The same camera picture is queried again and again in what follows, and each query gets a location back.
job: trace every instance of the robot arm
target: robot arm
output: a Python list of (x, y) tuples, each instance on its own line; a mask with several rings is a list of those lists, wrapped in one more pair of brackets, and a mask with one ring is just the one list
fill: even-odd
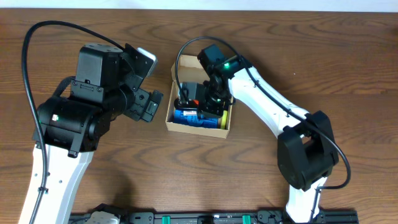
[[(310, 114), (294, 105), (262, 79), (256, 68), (245, 58), (234, 56), (227, 59), (216, 45), (203, 49), (198, 59), (210, 77), (210, 81), (203, 84), (205, 97), (199, 102), (198, 115), (220, 117), (223, 105), (228, 103), (231, 96), (252, 109), (278, 140), (278, 167), (290, 184), (286, 212), (296, 223), (309, 222), (319, 213), (317, 191), (331, 174), (333, 166), (338, 162), (338, 155), (324, 137), (308, 129), (280, 105), (323, 130), (334, 141), (328, 117), (321, 111)], [(310, 140), (303, 143), (303, 137), (310, 137)]]
[[(76, 78), (61, 82), (37, 110), (46, 143), (48, 175), (34, 223), (68, 223), (80, 180), (113, 120), (124, 114), (136, 121), (152, 121), (163, 94), (149, 93), (140, 85), (156, 63), (154, 55), (128, 44), (123, 50), (103, 44), (81, 48)], [(66, 89), (65, 81), (71, 83), (68, 98), (60, 96)], [(39, 141), (37, 130), (34, 140)], [(43, 160), (39, 146), (37, 143), (33, 150), (32, 177), (20, 224), (29, 223), (41, 189)]]
[[(303, 108), (291, 103), (289, 100), (284, 98), (278, 93), (273, 87), (271, 87), (262, 77), (258, 74), (256, 68), (249, 68), (252, 76), (259, 80), (258, 85), (262, 85), (268, 93), (277, 99), (285, 107), (290, 108), (295, 114), (305, 119), (305, 115), (308, 114)], [(289, 116), (284, 110), (277, 106), (271, 101), (263, 92), (254, 86), (253, 81), (249, 77), (246, 69), (242, 69), (234, 74), (234, 77), (228, 80), (229, 90), (233, 97), (242, 101), (250, 109), (260, 117), (263, 122), (271, 129), (275, 137), (284, 132), (286, 126), (294, 127), (299, 124), (300, 121)], [(307, 191), (302, 189), (296, 189), (290, 185), (289, 187), (289, 201), (286, 205), (286, 212), (289, 214), (291, 219), (296, 223), (308, 222), (312, 207), (315, 200), (316, 188), (322, 186), (326, 182), (327, 177), (322, 177), (313, 183)], [(316, 202), (315, 211), (313, 218), (319, 213), (319, 197)]]

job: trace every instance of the cardboard box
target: cardboard box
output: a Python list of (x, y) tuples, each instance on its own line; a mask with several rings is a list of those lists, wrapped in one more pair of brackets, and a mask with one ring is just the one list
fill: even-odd
[[(216, 128), (198, 128), (193, 126), (188, 126), (184, 124), (173, 123), (174, 120), (174, 100), (178, 96), (178, 86), (175, 81), (175, 64), (172, 66), (172, 92), (169, 99), (169, 107), (167, 108), (166, 115), (166, 126), (169, 131), (178, 131), (182, 133), (199, 134), (204, 136), (212, 136), (218, 138), (226, 138), (229, 133), (229, 127), (231, 124), (231, 112), (232, 106), (228, 108), (228, 116), (226, 121), (225, 129)], [(198, 59), (195, 56), (181, 55), (178, 64), (178, 80), (182, 82), (197, 82), (203, 83), (205, 80), (209, 80), (208, 75), (201, 67)]]

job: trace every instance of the battery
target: battery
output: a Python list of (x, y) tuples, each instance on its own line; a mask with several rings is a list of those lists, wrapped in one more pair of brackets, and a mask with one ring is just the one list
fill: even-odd
[(193, 127), (217, 128), (218, 118), (199, 119), (196, 111), (175, 110), (174, 123), (185, 124)]

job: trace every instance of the wood grain surface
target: wood grain surface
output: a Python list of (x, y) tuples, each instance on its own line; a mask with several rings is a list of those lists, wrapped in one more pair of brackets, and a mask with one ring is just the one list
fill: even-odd
[[(21, 75), (30, 26), (73, 22), (159, 59), (143, 87), (164, 94), (151, 123), (120, 116), (101, 138), (73, 212), (100, 203), (165, 211), (283, 207), (288, 184), (276, 164), (276, 140), (244, 104), (233, 108), (227, 139), (168, 132), (170, 68), (181, 45), (221, 37), (295, 104), (331, 119), (353, 170), (342, 190), (325, 190), (323, 208), (353, 208), (362, 224), (398, 220), (398, 16), (329, 12), (0, 9), (0, 220), (16, 223), (29, 186), (34, 123)], [(100, 40), (78, 30), (40, 28), (29, 48), (36, 105), (75, 74), (81, 46)], [(209, 45), (194, 43), (196, 55)], [(328, 185), (345, 179), (340, 162)]]

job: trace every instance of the white wall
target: white wall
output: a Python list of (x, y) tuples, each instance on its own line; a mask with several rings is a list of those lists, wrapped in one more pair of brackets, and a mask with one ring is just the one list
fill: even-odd
[(0, 0), (0, 7), (398, 12), (398, 0)]

